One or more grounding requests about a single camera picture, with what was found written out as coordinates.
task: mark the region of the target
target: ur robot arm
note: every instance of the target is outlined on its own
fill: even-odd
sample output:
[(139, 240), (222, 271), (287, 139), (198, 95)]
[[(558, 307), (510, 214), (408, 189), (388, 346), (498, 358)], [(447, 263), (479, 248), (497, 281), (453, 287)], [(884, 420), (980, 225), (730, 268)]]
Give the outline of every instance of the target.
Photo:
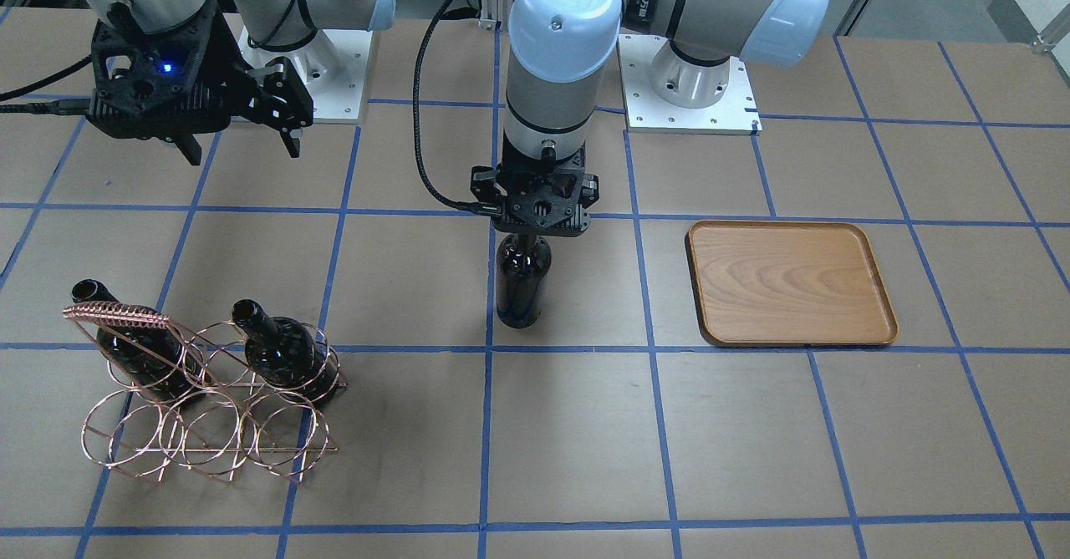
[(290, 59), (317, 122), (357, 122), (372, 31), (389, 29), (397, 0), (234, 0), (242, 55), (255, 66)]
[(230, 118), (279, 132), (291, 156), (312, 122), (312, 102), (293, 64), (253, 69), (215, 0), (87, 0), (93, 32), (93, 95), (87, 119), (116, 139), (172, 142), (200, 164), (197, 133), (221, 132)]
[(585, 139), (622, 24), (663, 43), (651, 84), (662, 100), (690, 110), (722, 99), (733, 56), (798, 63), (827, 5), (828, 0), (516, 0), (502, 160), (494, 167), (474, 167), (471, 183), (482, 208), (496, 208), (482, 213), (508, 233), (496, 252), (499, 318), (513, 328), (538, 319), (550, 267), (541, 236), (576, 237), (591, 223), (587, 209), (598, 199), (598, 178), (585, 171)]

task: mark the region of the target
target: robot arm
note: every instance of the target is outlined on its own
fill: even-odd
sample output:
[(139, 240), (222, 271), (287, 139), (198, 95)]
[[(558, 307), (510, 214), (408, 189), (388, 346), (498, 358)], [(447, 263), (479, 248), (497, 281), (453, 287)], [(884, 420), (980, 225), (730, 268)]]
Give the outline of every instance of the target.
[(200, 163), (196, 133), (241, 116), (279, 132), (290, 155), (311, 124), (311, 99), (292, 64), (245, 63), (215, 0), (87, 0), (96, 12), (95, 90), (87, 119), (118, 139), (157, 137)]
[(578, 236), (598, 179), (584, 140), (606, 61), (623, 26), (669, 40), (655, 59), (659, 94), (682, 107), (718, 102), (731, 56), (798, 63), (828, 0), (516, 0), (505, 142), (498, 168), (473, 169), (472, 190), (496, 203), (499, 230)]

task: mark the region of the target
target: bottle neck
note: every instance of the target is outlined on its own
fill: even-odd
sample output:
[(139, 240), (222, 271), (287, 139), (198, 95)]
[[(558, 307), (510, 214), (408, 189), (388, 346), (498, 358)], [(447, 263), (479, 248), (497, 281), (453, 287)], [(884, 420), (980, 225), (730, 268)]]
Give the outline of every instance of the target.
[(278, 323), (253, 300), (240, 300), (234, 304), (230, 315), (234, 319), (234, 324), (251, 339), (270, 344), (278, 338)]
[(83, 302), (118, 302), (114, 296), (108, 291), (104, 284), (96, 280), (83, 280), (77, 282), (73, 288), (71, 288), (71, 300), (75, 304), (80, 304)]

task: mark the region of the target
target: black cable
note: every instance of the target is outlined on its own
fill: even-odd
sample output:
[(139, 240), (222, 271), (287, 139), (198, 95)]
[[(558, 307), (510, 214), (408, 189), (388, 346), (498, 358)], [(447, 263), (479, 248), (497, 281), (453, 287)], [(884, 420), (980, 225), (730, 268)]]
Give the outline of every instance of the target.
[(416, 170), (419, 171), (419, 179), (424, 182), (427, 191), (434, 196), (435, 200), (444, 203), (447, 208), (473, 212), (484, 216), (498, 216), (501, 215), (501, 209), (494, 205), (478, 201), (457, 201), (442, 195), (439, 190), (434, 188), (431, 179), (427, 177), (427, 170), (424, 168), (424, 154), (419, 142), (419, 75), (424, 67), (424, 56), (427, 54), (427, 46), (431, 43), (431, 36), (434, 33), (434, 27), (439, 26), (439, 21), (443, 18), (443, 15), (453, 2), (454, 0), (445, 0), (439, 7), (439, 11), (435, 12), (431, 18), (431, 22), (427, 26), (427, 32), (424, 33), (424, 41), (419, 44), (419, 51), (416, 52), (416, 67), (412, 73), (412, 129), (413, 143), (416, 150)]
[(0, 114), (51, 114), (56, 116), (86, 116), (89, 111), (88, 99), (56, 100), (55, 102), (31, 102), (27, 105), (0, 105)]
[(37, 82), (31, 82), (27, 85), (27, 87), (19, 87), (18, 89), (14, 91), (7, 91), (6, 93), (0, 93), (0, 102), (7, 102), (7, 100), (14, 100), (15, 97), (22, 97), (22, 95), (37, 91), (42, 87), (49, 87), (49, 85), (51, 85), (52, 82), (57, 82), (57, 80), (66, 78), (67, 76), (71, 76), (74, 73), (86, 67), (87, 65), (89, 65), (89, 63), (91, 63), (91, 61), (93, 61), (93, 56), (86, 56), (85, 58), (76, 61), (76, 63), (66, 66), (65, 69), (63, 69), (63, 71), (59, 71), (55, 74), (49, 74), (48, 76), (42, 78), (41, 80), (37, 80)]

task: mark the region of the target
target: blue tape grid line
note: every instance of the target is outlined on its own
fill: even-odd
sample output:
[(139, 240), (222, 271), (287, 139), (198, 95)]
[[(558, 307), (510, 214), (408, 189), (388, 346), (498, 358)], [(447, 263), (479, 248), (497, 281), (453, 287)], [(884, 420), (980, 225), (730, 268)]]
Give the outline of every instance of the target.
[[(1031, 513), (1033, 522), (1067, 522), (1070, 513)], [(948, 513), (929, 515), (875, 515), (857, 518), (860, 526), (898, 526), (911, 524), (998, 524), (1020, 523), (1019, 513)], [(796, 517), (755, 519), (682, 519), (676, 522), (681, 530), (753, 529), (753, 528), (826, 528), (850, 527), (851, 517)], [(493, 522), (487, 524), (488, 532), (576, 532), (617, 530), (666, 530), (672, 527), (669, 520), (641, 522)], [(290, 534), (433, 534), (433, 533), (476, 533), (479, 524), (309, 524), (291, 526)], [(281, 526), (96, 526), (93, 537), (137, 537), (137, 535), (278, 535)], [(0, 528), (3, 538), (55, 538), (77, 537), (82, 527), (15, 527)]]
[[(972, 120), (926, 120), (914, 118), (872, 118), (859, 116), (819, 116), (808, 114), (762, 114), (762, 118), (774, 120), (824, 120), (827, 122), (876, 122), (882, 124), (929, 124), (934, 126), (981, 126)], [(1041, 122), (985, 122), (988, 126), (1002, 129), (1070, 129), (1070, 124)]]
[(843, 487), (843, 501), (847, 507), (847, 517), (851, 520), (851, 529), (855, 534), (855, 545), (858, 547), (859, 559), (868, 559), (866, 552), (866, 541), (862, 539), (861, 523), (858, 520), (858, 511), (855, 509), (855, 497), (851, 493), (851, 482), (847, 481), (847, 468), (843, 465), (843, 453), (840, 452), (840, 441), (836, 436), (836, 426), (832, 423), (832, 411), (828, 406), (828, 396), (825, 394), (825, 383), (821, 379), (821, 368), (817, 366), (817, 358), (813, 350), (807, 350), (807, 359), (810, 361), (810, 373), (813, 374), (813, 384), (817, 391), (817, 399), (821, 402), (821, 412), (825, 417), (825, 429), (828, 430), (828, 441), (831, 444), (832, 457), (836, 459), (836, 470), (840, 474), (840, 485)]
[[(391, 345), (391, 344), (332, 344), (339, 352), (378, 352), (378, 353), (406, 353), (435, 354), (441, 352), (456, 353), (480, 353), (486, 346), (435, 346), (435, 345)], [(495, 344), (490, 347), (494, 352), (526, 352), (526, 353), (645, 353), (648, 346), (509, 346)], [(656, 345), (654, 349), (658, 353), (747, 353), (753, 352), (753, 348), (733, 348), (721, 346), (673, 346)], [(817, 352), (852, 351), (852, 352), (899, 352), (899, 353), (935, 353), (935, 354), (957, 354), (963, 351), (967, 354), (1046, 354), (1046, 356), (1070, 356), (1070, 348), (1042, 348), (1042, 347), (1019, 347), (1019, 346), (814, 346), (810, 349)], [(72, 342), (0, 342), (0, 350), (77, 350), (96, 351), (96, 347), (89, 343)], [(806, 352), (807, 347), (793, 348), (762, 348), (763, 352), (769, 353), (800, 353)]]
[[(219, 139), (221, 135), (223, 135), (221, 133), (216, 133), (215, 136), (213, 137), (212, 147), (208, 153), (208, 157), (204, 161), (204, 167), (201, 170), (200, 178), (197, 180), (197, 186), (194, 190), (193, 197), (190, 198), (189, 201), (189, 208), (188, 212), (186, 213), (186, 220), (182, 225), (182, 231), (180, 232), (179, 239), (174, 244), (174, 253), (171, 256), (171, 262), (168, 265), (167, 274), (164, 277), (164, 283), (160, 286), (159, 296), (156, 299), (155, 308), (157, 311), (164, 309), (164, 302), (167, 300), (167, 292), (171, 288), (171, 282), (174, 280), (174, 273), (179, 266), (179, 258), (182, 256), (182, 251), (185, 247), (186, 239), (189, 236), (189, 229), (193, 226), (193, 220), (194, 216), (196, 215), (194, 208), (196, 208), (197, 202), (200, 200), (201, 193), (204, 191), (204, 184), (208, 181), (208, 175), (212, 168), (212, 162), (215, 158), (215, 151), (219, 147)], [(134, 393), (127, 392), (126, 399), (123, 403), (123, 408), (122, 410), (119, 411), (119, 420), (122, 420), (124, 417), (126, 417), (126, 412), (129, 410), (131, 399), (133, 398), (134, 398)], [(116, 443), (118, 443), (120, 439), (122, 439), (121, 427), (119, 428), (119, 432), (116, 436)], [(78, 539), (78, 547), (75, 550), (75, 559), (83, 559), (83, 557), (86, 556), (86, 549), (89, 547), (89, 539), (92, 535), (93, 527), (96, 525), (96, 514), (100, 512), (101, 504), (104, 502), (104, 494), (107, 490), (108, 481), (110, 478), (111, 478), (111, 470), (107, 468), (102, 468), (100, 479), (97, 480), (96, 483), (96, 492), (93, 495), (93, 501), (90, 503), (89, 513), (86, 516), (86, 527), (83, 529), (83, 532), (81, 533), (81, 537)]]
[[(977, 109), (977, 105), (974, 103), (974, 99), (970, 97), (969, 91), (966, 89), (965, 82), (959, 76), (959, 71), (954, 67), (954, 63), (951, 61), (951, 57), (948, 56), (947, 48), (944, 48), (943, 43), (937, 43), (941, 52), (944, 55), (944, 60), (947, 62), (948, 67), (951, 70), (951, 75), (954, 76), (956, 81), (958, 81), (959, 87), (962, 89), (963, 95), (966, 97), (966, 102), (969, 103), (969, 108), (974, 110), (974, 116), (977, 117), (977, 121), (981, 124), (981, 130), (984, 132), (984, 136), (992, 146), (992, 151), (995, 152), (996, 158), (999, 161), (999, 166), (1004, 169), (1007, 175), (1007, 180), (1010, 181), (1011, 186), (1014, 190), (1019, 201), (1022, 202), (1022, 208), (1025, 209), (1026, 216), (1029, 221), (1036, 222), (1033, 216), (1033, 210), (1029, 208), (1028, 202), (1025, 200), (1025, 196), (1022, 194), (1021, 188), (1018, 186), (1018, 182), (1014, 181), (1013, 175), (1010, 173), (1010, 168), (1007, 166), (1004, 160), (1003, 153), (996, 146), (995, 140), (992, 137), (992, 132), (984, 124), (984, 119), (981, 117), (981, 112)], [(1063, 285), (1068, 291), (1070, 291), (1070, 282), (1067, 282), (1066, 273), (1063, 273), (1061, 267), (1059, 267), (1058, 260), (1055, 258), (1055, 254), (1052, 252), (1051, 246), (1048, 244), (1048, 239), (1044, 237), (1044, 232), (1040, 227), (1036, 227), (1037, 236), (1040, 238), (1040, 242), (1043, 244), (1044, 250), (1048, 252), (1048, 256), (1051, 258), (1052, 263), (1055, 266), (1056, 272), (1058, 272), (1059, 277), (1063, 280)], [(953, 338), (956, 345), (959, 345), (958, 337)], [(1010, 462), (1007, 460), (1007, 454), (1003, 450), (1003, 444), (999, 441), (999, 436), (996, 434), (995, 425), (989, 416), (989, 409), (984, 405), (984, 399), (981, 397), (981, 390), (974, 378), (974, 372), (969, 366), (969, 359), (966, 357), (965, 352), (959, 353), (960, 361), (962, 362), (963, 372), (966, 374), (966, 380), (969, 382), (969, 390), (974, 394), (974, 399), (977, 401), (977, 408), (980, 410), (981, 419), (984, 421), (984, 428), (989, 432), (989, 437), (992, 439), (992, 445), (995, 448), (996, 456), (999, 458), (999, 465), (1003, 467), (1004, 473), (1007, 477), (1007, 483), (1010, 486), (1011, 494), (1014, 496), (1014, 503), (1018, 505), (1019, 513), (1022, 514), (1022, 519), (1025, 522), (1025, 529), (1029, 533), (1029, 540), (1033, 542), (1033, 547), (1037, 552), (1038, 559), (1044, 559), (1044, 550), (1040, 545), (1040, 539), (1037, 537), (1036, 528), (1033, 522), (1029, 519), (1028, 512), (1025, 508), (1025, 499), (1022, 497), (1021, 490), (1018, 487), (1018, 483), (1014, 481), (1014, 474), (1010, 468)]]
[[(323, 300), (320, 303), (320, 316), (317, 319), (317, 327), (321, 330), (326, 329), (327, 324), (327, 312), (331, 309), (331, 297), (334, 291), (334, 278), (335, 273), (338, 270), (338, 254), (341, 251), (342, 236), (346, 231), (346, 208), (349, 206), (350, 191), (353, 185), (353, 173), (356, 170), (356, 161), (361, 148), (361, 129), (356, 126), (353, 132), (353, 141), (350, 145), (349, 150), (349, 164), (346, 167), (346, 181), (342, 186), (341, 201), (338, 208), (338, 223), (335, 227), (334, 242), (331, 246), (331, 261), (327, 266), (327, 276), (326, 282), (323, 285)], [(297, 428), (297, 438), (295, 440), (295, 445), (299, 448), (302, 445), (302, 440), (308, 435), (308, 427), (310, 423), (309, 411), (304, 411), (301, 416), (301, 425)], [(294, 471), (301, 471), (304, 468), (304, 456), (299, 456), (293, 462)], [(297, 484), (290, 482), (290, 486), (286, 490), (286, 504), (282, 509), (282, 523), (280, 525), (280, 532), (278, 534), (278, 544), (275, 547), (276, 559), (284, 559), (286, 557), (287, 545), (290, 541), (290, 529), (293, 523), (293, 509), (297, 502)]]
[(71, 138), (67, 140), (66, 147), (63, 148), (63, 153), (60, 155), (59, 162), (56, 163), (56, 168), (52, 170), (45, 188), (41, 193), (37, 205), (34, 205), (33, 212), (30, 213), (30, 220), (27, 221), (26, 227), (22, 228), (22, 235), (19, 236), (18, 241), (15, 243), (15, 248), (12, 250), (11, 256), (7, 258), (7, 263), (4, 265), (3, 271), (0, 272), (0, 289), (3, 289), (4, 284), (7, 283), (7, 277), (11, 276), (12, 270), (15, 269), (15, 262), (18, 260), (19, 255), (22, 254), (22, 248), (26, 247), (27, 240), (30, 239), (30, 231), (33, 230), (33, 225), (37, 224), (37, 216), (41, 215), (42, 210), (41, 205), (48, 199), (48, 194), (56, 186), (56, 180), (59, 179), (60, 170), (66, 164), (67, 158), (71, 157), (71, 150), (74, 149), (74, 145), (78, 141), (78, 135), (85, 126), (86, 119), (79, 118), (78, 124), (75, 125), (74, 132), (71, 133)]
[(959, 70), (954, 67), (954, 63), (951, 61), (951, 56), (947, 52), (947, 47), (945, 47), (943, 43), (936, 43), (936, 45), (939, 47), (941, 54), (944, 55), (944, 60), (947, 62), (947, 66), (951, 69), (951, 75), (954, 76), (956, 82), (958, 82), (959, 88), (962, 89), (962, 94), (965, 95), (969, 109), (974, 110), (974, 116), (977, 117), (977, 123), (981, 126), (981, 131), (984, 132), (984, 136), (989, 140), (992, 151), (995, 152), (996, 160), (999, 161), (999, 167), (1003, 168), (1004, 173), (1007, 176), (1007, 180), (1010, 182), (1010, 186), (1014, 190), (1014, 195), (1018, 197), (1022, 208), (1025, 210), (1025, 215), (1028, 217), (1029, 222), (1035, 225), (1034, 228), (1037, 231), (1037, 237), (1040, 238), (1040, 243), (1043, 244), (1044, 251), (1048, 252), (1048, 258), (1051, 258), (1052, 265), (1055, 266), (1055, 271), (1058, 273), (1059, 278), (1063, 280), (1063, 286), (1070, 291), (1070, 280), (1067, 280), (1066, 272), (1063, 271), (1063, 267), (1059, 266), (1058, 259), (1055, 258), (1055, 253), (1052, 252), (1052, 246), (1048, 243), (1048, 238), (1044, 237), (1044, 231), (1039, 225), (1037, 225), (1036, 216), (1034, 216), (1033, 210), (1025, 200), (1025, 195), (1018, 185), (1018, 181), (1014, 180), (1014, 176), (1011, 175), (1010, 167), (1007, 166), (1007, 161), (1004, 160), (1003, 152), (999, 151), (999, 147), (996, 146), (996, 140), (992, 136), (992, 132), (990, 132), (988, 124), (984, 122), (981, 111), (977, 109), (977, 105), (974, 103), (974, 97), (972, 97), (969, 91), (966, 89), (966, 84), (963, 82), (962, 77), (959, 75)]
[[(494, 26), (494, 81), (492, 125), (490, 127), (490, 166), (498, 167), (498, 126), (501, 118), (502, 26)], [(494, 252), (494, 227), (487, 223), (487, 321), (484, 337), (483, 427), (479, 432), (479, 524), (476, 559), (487, 559), (487, 524), (490, 522), (490, 436), (494, 377), (494, 277), (498, 274)]]
[[(126, 212), (232, 212), (232, 213), (276, 213), (276, 214), (364, 214), (370, 216), (447, 216), (455, 218), (482, 218), (471, 212), (457, 210), (426, 210), (403, 208), (299, 208), (297, 206), (196, 206), (188, 208), (183, 205), (150, 205), (150, 203), (73, 203), (73, 202), (27, 202), (0, 201), (0, 209), (15, 210), (114, 210)], [(630, 221), (699, 221), (715, 218), (719, 221), (783, 221), (783, 222), (829, 222), (855, 223), (860, 225), (905, 225), (904, 218), (895, 217), (853, 217), (853, 216), (785, 216), (765, 214), (674, 214), (674, 213), (639, 213), (593, 212), (593, 218), (617, 218)], [(938, 218), (913, 218), (915, 225), (939, 225), (944, 227), (1043, 227), (1049, 229), (1070, 228), (1070, 222), (1060, 221), (951, 221)]]
[[(973, 393), (974, 399), (977, 403), (979, 414), (980, 414), (980, 417), (981, 417), (981, 419), (982, 419), (982, 421), (984, 423), (985, 429), (988, 429), (989, 437), (990, 437), (990, 440), (992, 442), (993, 449), (996, 452), (996, 456), (999, 459), (999, 465), (1000, 465), (1000, 467), (1004, 470), (1004, 474), (1006, 475), (1007, 484), (1010, 486), (1011, 495), (1014, 498), (1014, 503), (1017, 504), (1017, 507), (1019, 509), (1020, 518), (1021, 518), (1022, 523), (1025, 524), (1026, 531), (1028, 532), (1029, 540), (1033, 542), (1033, 547), (1034, 547), (1034, 550), (1037, 554), (1037, 558), (1038, 559), (1045, 559), (1043, 548), (1040, 547), (1040, 540), (1037, 538), (1036, 529), (1034, 528), (1033, 522), (1029, 518), (1028, 512), (1027, 512), (1027, 510), (1025, 508), (1025, 502), (1024, 502), (1024, 500), (1022, 498), (1021, 490), (1019, 490), (1018, 484), (1014, 481), (1014, 477), (1013, 477), (1013, 473), (1011, 472), (1010, 464), (1008, 463), (1007, 456), (1006, 456), (1006, 454), (1003, 451), (1003, 445), (999, 443), (999, 437), (996, 435), (995, 426), (992, 424), (992, 421), (991, 421), (991, 419), (989, 417), (989, 412), (988, 412), (987, 407), (984, 405), (984, 401), (981, 397), (980, 389), (977, 387), (977, 382), (974, 380), (973, 372), (970, 372), (970, 367), (969, 367), (969, 361), (966, 358), (966, 352), (963, 350), (962, 343), (960, 342), (960, 338), (959, 338), (959, 334), (958, 334), (958, 332), (956, 332), (954, 323), (951, 320), (951, 314), (950, 314), (950, 312), (947, 308), (947, 303), (945, 302), (944, 296), (941, 292), (939, 285), (936, 282), (936, 276), (933, 273), (932, 267), (931, 267), (931, 265), (929, 262), (929, 258), (926, 255), (924, 248), (922, 247), (921, 240), (920, 240), (920, 238), (917, 235), (917, 230), (915, 228), (914, 222), (911, 220), (910, 211), (906, 209), (906, 202), (904, 201), (903, 195), (902, 195), (901, 191), (899, 190), (899, 184), (896, 182), (895, 175), (892, 173), (890, 163), (888, 162), (887, 155), (885, 154), (885, 151), (884, 151), (884, 147), (882, 146), (880, 137), (877, 136), (876, 129), (874, 127), (873, 122), (869, 121), (869, 110), (866, 108), (866, 103), (862, 100), (861, 91), (858, 88), (858, 84), (856, 82), (855, 77), (854, 77), (854, 75), (851, 72), (851, 66), (847, 63), (846, 54), (844, 54), (843, 47), (840, 44), (840, 40), (839, 39), (834, 39), (832, 41), (836, 44), (836, 49), (837, 49), (837, 52), (840, 56), (840, 61), (841, 61), (841, 63), (843, 63), (843, 69), (846, 72), (847, 80), (849, 80), (849, 82), (851, 82), (851, 88), (854, 91), (855, 97), (858, 101), (858, 106), (859, 106), (859, 108), (862, 111), (862, 116), (868, 121), (867, 125), (868, 125), (868, 129), (870, 130), (870, 135), (872, 136), (873, 143), (876, 146), (877, 153), (881, 155), (881, 161), (884, 163), (885, 171), (888, 175), (888, 180), (890, 181), (892, 191), (896, 194), (896, 199), (899, 201), (900, 209), (903, 212), (903, 218), (906, 221), (906, 227), (911, 231), (911, 237), (913, 238), (915, 247), (918, 251), (918, 257), (921, 259), (921, 266), (924, 268), (926, 277), (929, 278), (929, 283), (932, 286), (933, 293), (936, 296), (936, 301), (939, 304), (941, 313), (943, 314), (944, 320), (947, 323), (948, 332), (951, 335), (951, 341), (954, 344), (956, 349), (958, 350), (959, 359), (960, 359), (960, 361), (962, 363), (963, 372), (964, 372), (964, 374), (966, 376), (967, 383), (969, 384), (970, 392)], [(948, 61), (948, 67), (952, 67), (952, 64), (950, 63), (950, 61)]]
[(664, 405), (661, 402), (661, 377), (658, 373), (658, 352), (654, 339), (654, 315), (651, 309), (651, 291), (646, 277), (646, 253), (643, 251), (643, 230), (639, 220), (639, 193), (636, 168), (631, 156), (631, 136), (623, 132), (624, 156), (628, 167), (628, 188), (631, 195), (631, 225), (636, 235), (636, 255), (639, 266), (639, 286), (643, 296), (643, 320), (646, 326), (646, 353), (651, 364), (651, 386), (654, 395), (654, 416), (658, 425), (658, 447), (661, 452), (661, 471), (666, 483), (666, 501), (669, 505), (669, 528), (672, 535), (674, 559), (683, 559), (684, 548), (679, 538), (679, 516), (676, 512), (676, 486), (672, 479), (672, 460), (669, 455), (669, 436), (666, 430)]
[(762, 161), (762, 148), (758, 143), (758, 136), (750, 136), (750, 146), (754, 151), (754, 160), (758, 161), (758, 175), (762, 178), (762, 191), (765, 193), (765, 205), (769, 208), (769, 216), (777, 215), (777, 208), (773, 205), (773, 188), (769, 186), (769, 178), (765, 175), (765, 162)]

